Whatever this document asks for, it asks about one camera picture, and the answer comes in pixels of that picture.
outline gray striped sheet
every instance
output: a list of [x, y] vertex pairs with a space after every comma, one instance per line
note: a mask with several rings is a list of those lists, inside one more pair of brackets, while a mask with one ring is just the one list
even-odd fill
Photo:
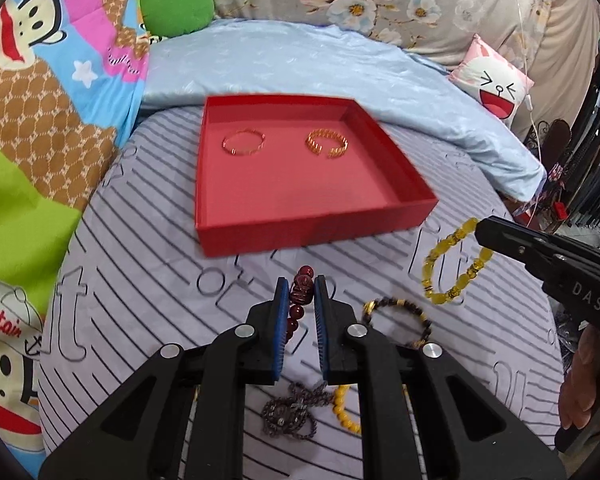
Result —
[[[278, 276], [311, 265], [335, 298], [353, 305], [378, 296], [408, 298], [432, 319], [433, 339], [451, 352], [548, 445], [558, 428], [560, 352], [546, 296], [523, 267], [499, 254], [453, 304], [422, 296], [422, 261], [470, 216], [508, 217], [469, 157], [439, 140], [385, 125], [440, 199], [421, 227], [320, 246], [205, 258], [193, 229], [194, 179], [202, 108], [176, 108], [142, 123], [98, 187], [71, 240], [45, 325], [40, 408], [48, 451], [161, 345], [207, 344], [272, 298]], [[478, 245], [469, 237], [436, 266], [447, 289]], [[398, 310], [374, 317], [398, 342], [419, 326]], [[247, 479], [362, 478], [360, 439], [331, 410], [315, 410], [312, 442], [261, 432], [259, 412], [290, 381], [319, 377], [311, 307], [287, 346], [282, 380], [249, 387], [244, 431]], [[355, 415], [353, 393], [347, 407]]]

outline red box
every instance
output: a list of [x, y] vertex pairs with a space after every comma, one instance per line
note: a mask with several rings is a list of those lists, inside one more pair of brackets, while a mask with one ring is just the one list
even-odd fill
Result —
[[[253, 155], [230, 155], [222, 141], [253, 128], [266, 136]], [[316, 128], [343, 134], [304, 141]], [[270, 251], [404, 230], [438, 203], [418, 171], [362, 107], [350, 99], [304, 95], [209, 97], [200, 131], [196, 230], [206, 256]]]

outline metal screw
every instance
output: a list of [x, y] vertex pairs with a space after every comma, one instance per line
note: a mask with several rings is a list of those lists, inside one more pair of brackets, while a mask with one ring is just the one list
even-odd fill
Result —
[[347, 333], [353, 337], [364, 337], [366, 335], [366, 326], [360, 324], [349, 325], [347, 327]]
[[256, 329], [251, 325], [238, 325], [235, 327], [235, 335], [238, 337], [251, 337], [255, 333]]
[[174, 344], [168, 344], [160, 348], [160, 355], [165, 359], [173, 359], [180, 354], [180, 347]]
[[436, 359], [442, 355], [442, 346], [436, 343], [427, 343], [422, 347], [422, 353], [431, 359]]

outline finger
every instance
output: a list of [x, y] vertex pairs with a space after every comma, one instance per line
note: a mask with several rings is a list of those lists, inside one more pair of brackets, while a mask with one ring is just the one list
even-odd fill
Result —
[[570, 396], [573, 396], [571, 392], [571, 372], [560, 386], [560, 396], [558, 397], [558, 416], [560, 417], [560, 424], [565, 430], [568, 430], [573, 424], [568, 409], [571, 403]]
[[580, 342], [578, 343], [578, 352], [583, 364], [590, 364], [596, 355], [596, 346], [598, 342], [598, 330], [589, 325], [584, 329]]
[[589, 423], [591, 418], [590, 410], [583, 410], [576, 400], [573, 391], [573, 378], [571, 377], [571, 372], [569, 372], [567, 379], [560, 388], [558, 416], [560, 416], [560, 423], [565, 430], [568, 430], [572, 424], [581, 430]]
[[596, 400], [596, 376], [591, 364], [583, 364], [580, 348], [574, 354], [571, 364], [571, 386], [581, 411], [590, 410]]

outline green fabric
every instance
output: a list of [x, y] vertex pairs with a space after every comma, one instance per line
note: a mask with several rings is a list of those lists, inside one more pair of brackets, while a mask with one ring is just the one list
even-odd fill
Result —
[[205, 28], [214, 17], [213, 0], [140, 0], [146, 29], [175, 38]]
[[40, 316], [80, 216], [40, 195], [0, 151], [0, 280], [23, 288]]

